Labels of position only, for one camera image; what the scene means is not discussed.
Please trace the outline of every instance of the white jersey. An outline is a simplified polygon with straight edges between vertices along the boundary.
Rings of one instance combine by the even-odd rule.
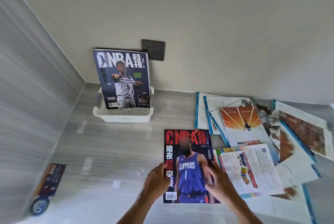
[[[135,80],[131,76],[120,76],[119,81],[115,82],[116,95],[120,98],[133,97],[133,84]]]

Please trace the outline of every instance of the white plastic basket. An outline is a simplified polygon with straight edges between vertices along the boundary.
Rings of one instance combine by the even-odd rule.
[[[154,88],[151,87],[151,98],[154,94]],[[146,123],[149,122],[153,114],[153,107],[151,108],[126,108],[126,109],[107,109],[106,103],[102,102],[101,108],[97,106],[93,109],[93,115],[102,118],[106,122],[130,122],[130,123]]]

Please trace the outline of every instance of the jersey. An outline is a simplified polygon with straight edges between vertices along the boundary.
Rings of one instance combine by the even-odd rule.
[[[198,153],[186,158],[179,157],[179,182],[178,189],[181,193],[203,193],[205,189],[205,179],[200,164],[197,161]]]
[[[116,95],[120,98],[133,97],[133,84],[135,80],[131,76],[120,76],[119,81],[115,82]]]

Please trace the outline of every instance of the wall outlet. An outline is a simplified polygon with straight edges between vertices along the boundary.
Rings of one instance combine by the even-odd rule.
[[[165,45],[166,43],[163,41],[142,39],[142,50],[148,52],[150,60],[164,61]]]

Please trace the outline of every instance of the grey marble surface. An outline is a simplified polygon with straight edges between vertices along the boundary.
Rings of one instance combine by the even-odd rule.
[[[22,219],[83,85],[24,0],[0,0],[0,223]]]
[[[67,164],[56,196],[45,214],[23,223],[115,223],[135,201],[146,174],[163,161],[163,130],[192,129],[195,94],[156,90],[149,123],[106,123],[92,114],[99,84],[86,83],[66,125],[51,162]],[[333,118],[324,106],[307,108],[315,115]],[[214,148],[223,147],[219,135]],[[331,223],[334,163],[318,158],[323,175],[309,183],[319,224]],[[264,223],[293,223],[259,215]],[[220,205],[162,204],[158,199],[145,223],[236,223]]]

